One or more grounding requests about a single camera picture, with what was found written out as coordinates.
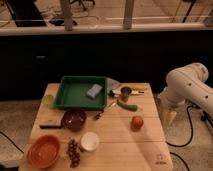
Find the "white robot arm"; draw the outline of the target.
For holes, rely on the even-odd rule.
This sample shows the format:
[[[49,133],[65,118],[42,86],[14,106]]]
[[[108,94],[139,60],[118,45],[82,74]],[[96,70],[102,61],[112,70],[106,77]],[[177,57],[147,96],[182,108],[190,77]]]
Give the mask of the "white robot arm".
[[[213,117],[213,88],[205,83],[208,77],[208,69],[202,63],[171,70],[166,75],[167,86],[159,94],[163,108],[179,107],[189,100]]]

